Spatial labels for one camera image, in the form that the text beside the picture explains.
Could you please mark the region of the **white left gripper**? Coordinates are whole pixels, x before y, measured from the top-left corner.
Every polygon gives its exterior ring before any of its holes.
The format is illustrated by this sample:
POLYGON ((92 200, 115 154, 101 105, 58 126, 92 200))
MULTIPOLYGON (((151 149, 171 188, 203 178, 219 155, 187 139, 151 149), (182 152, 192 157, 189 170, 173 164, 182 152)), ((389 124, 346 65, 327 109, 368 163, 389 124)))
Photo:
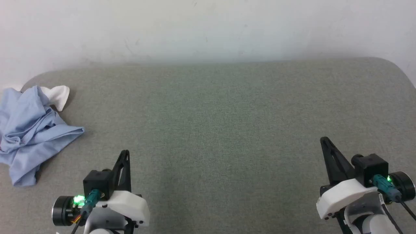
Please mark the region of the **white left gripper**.
POLYGON ((114 192, 107 201, 99 201, 97 206, 107 208, 130 218, 139 225, 150 225, 150 209, 147 201, 131 193, 130 152, 122 150, 113 166, 114 192))

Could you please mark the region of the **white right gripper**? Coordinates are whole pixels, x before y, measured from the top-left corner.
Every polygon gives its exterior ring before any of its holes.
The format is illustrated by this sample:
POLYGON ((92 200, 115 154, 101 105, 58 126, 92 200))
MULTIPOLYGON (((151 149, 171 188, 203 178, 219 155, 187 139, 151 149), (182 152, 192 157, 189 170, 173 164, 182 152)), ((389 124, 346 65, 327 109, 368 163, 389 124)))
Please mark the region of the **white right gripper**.
POLYGON ((345 219, 361 215, 379 214, 379 195, 376 187, 366 188, 355 177, 355 169, 328 137, 320 138, 329 185, 316 202, 321 220, 345 209, 345 219))

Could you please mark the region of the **light blue white-collared shirt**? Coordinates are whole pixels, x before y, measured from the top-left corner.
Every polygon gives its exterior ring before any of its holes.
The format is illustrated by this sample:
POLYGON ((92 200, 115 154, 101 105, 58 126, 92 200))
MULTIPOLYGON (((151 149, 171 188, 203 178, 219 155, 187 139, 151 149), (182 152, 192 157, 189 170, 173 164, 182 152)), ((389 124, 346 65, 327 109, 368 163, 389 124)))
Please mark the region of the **light blue white-collared shirt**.
POLYGON ((33 186, 35 174, 84 133, 59 115, 69 98, 68 86, 32 86, 24 92, 7 88, 0 98, 0 163, 9 166, 15 187, 33 186))

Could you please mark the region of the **grey fabric sofa cushion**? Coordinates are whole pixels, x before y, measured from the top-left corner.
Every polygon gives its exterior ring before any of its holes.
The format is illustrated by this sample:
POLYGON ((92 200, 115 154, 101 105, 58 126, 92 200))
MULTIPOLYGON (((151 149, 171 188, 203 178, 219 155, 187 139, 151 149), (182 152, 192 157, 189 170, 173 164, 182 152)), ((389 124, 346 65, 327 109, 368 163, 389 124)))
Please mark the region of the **grey fabric sofa cushion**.
POLYGON ((376 153, 416 180, 416 88, 381 58, 98 66, 34 85, 68 86, 59 115, 85 132, 35 186, 15 188, 0 164, 0 234, 70 234, 53 225, 53 203, 124 149, 150 208, 142 234, 340 234, 316 210, 324 136, 348 160, 376 153))

